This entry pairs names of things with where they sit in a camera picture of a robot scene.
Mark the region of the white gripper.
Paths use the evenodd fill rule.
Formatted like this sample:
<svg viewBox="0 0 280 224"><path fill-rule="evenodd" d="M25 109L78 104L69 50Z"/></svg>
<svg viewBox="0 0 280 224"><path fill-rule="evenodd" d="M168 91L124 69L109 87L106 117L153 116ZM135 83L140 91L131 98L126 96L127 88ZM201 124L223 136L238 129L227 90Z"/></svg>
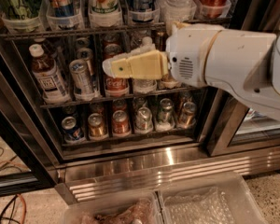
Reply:
<svg viewBox="0 0 280 224"><path fill-rule="evenodd" d="M174 21L166 52L169 70L176 81L196 88L206 86L207 55L222 30L221 25ZM168 74L167 56L159 50L122 53L104 60L103 70L113 78L161 79Z"/></svg>

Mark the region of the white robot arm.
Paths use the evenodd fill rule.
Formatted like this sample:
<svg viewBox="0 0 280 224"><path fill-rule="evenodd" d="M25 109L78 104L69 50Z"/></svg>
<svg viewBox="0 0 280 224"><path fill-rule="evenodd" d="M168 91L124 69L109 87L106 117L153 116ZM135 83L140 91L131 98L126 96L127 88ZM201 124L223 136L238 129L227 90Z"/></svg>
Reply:
<svg viewBox="0 0 280 224"><path fill-rule="evenodd" d="M166 51L150 45L103 61L110 77L172 77L192 87L214 87L280 121L280 35L176 22Z"/></svg>

